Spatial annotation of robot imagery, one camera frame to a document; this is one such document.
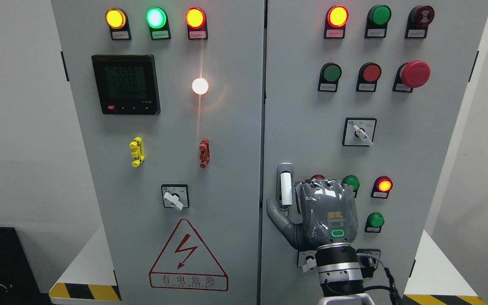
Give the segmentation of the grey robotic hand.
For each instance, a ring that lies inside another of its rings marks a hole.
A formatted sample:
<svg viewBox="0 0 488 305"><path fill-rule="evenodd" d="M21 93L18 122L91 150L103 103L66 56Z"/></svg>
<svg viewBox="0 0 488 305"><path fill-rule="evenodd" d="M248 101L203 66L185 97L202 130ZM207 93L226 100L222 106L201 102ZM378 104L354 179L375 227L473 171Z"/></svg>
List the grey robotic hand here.
<svg viewBox="0 0 488 305"><path fill-rule="evenodd" d="M351 186L330 179L308 179L296 185L302 223L286 217L279 204L267 200L267 216L298 251L327 244L352 243L358 235L358 213Z"/></svg>

